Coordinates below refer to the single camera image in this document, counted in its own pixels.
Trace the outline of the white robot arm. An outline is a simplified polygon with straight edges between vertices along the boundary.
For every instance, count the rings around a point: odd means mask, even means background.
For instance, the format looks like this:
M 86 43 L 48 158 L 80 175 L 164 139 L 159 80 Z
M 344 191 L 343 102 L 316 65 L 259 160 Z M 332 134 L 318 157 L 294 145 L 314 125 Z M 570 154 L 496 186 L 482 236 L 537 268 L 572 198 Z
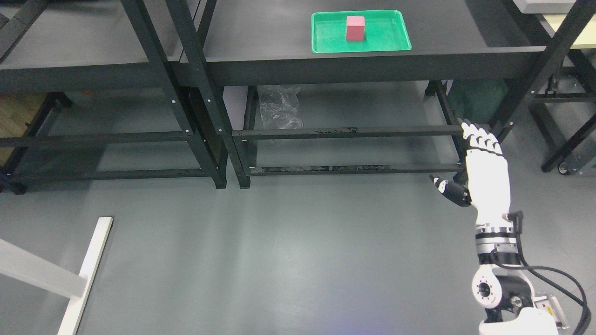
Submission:
M 551 295 L 536 296 L 521 269 L 519 227 L 477 224 L 475 247 L 480 264 L 471 291 L 486 312 L 480 335 L 559 335 L 569 328 L 558 301 Z

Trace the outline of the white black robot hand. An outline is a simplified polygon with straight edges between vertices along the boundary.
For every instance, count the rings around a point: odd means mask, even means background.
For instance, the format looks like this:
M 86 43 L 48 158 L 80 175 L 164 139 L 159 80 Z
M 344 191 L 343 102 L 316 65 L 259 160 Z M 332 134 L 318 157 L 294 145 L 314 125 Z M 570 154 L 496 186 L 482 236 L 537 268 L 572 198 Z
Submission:
M 467 144 L 467 186 L 435 174 L 430 174 L 432 183 L 441 195 L 458 206 L 475 207 L 475 228 L 479 231 L 487 232 L 490 228 L 513 229 L 513 223 L 505 219 L 505 215 L 509 214 L 511 192 L 508 161 L 500 142 L 492 132 L 485 131 L 467 119 L 457 121 Z

